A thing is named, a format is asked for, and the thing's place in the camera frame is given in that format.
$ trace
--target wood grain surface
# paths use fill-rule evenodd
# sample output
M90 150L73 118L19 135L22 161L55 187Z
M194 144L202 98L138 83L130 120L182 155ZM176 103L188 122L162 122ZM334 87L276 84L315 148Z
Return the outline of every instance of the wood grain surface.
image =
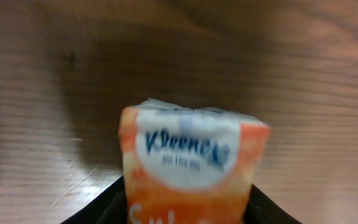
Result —
M358 223L358 0L0 1L0 223L60 223L121 175L147 97L251 114L255 184L303 223Z

